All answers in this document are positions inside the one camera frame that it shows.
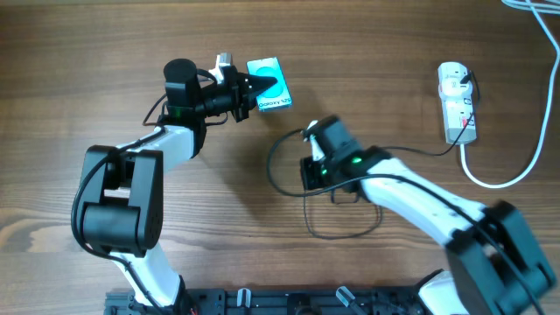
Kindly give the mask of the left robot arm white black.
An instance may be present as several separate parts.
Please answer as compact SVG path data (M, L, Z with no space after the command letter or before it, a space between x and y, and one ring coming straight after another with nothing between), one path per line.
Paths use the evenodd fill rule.
M132 287L108 293L105 313L197 313L196 300L158 242L164 175L200 152L210 117L240 122L264 98L285 98L277 59L253 60L247 68L238 71L228 53L219 54L211 70L189 59L168 62L153 132L132 143L87 150L71 210L73 237L89 254L114 262Z

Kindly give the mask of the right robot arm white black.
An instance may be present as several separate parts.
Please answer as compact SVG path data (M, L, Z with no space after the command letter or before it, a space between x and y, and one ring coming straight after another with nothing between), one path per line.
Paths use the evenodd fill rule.
M421 284L434 314L520 314L538 309L557 284L529 224L506 201L487 206L417 175L399 158L363 148L331 115L303 132L311 155L301 162L304 189L343 189L387 208L424 231L445 252L449 268Z

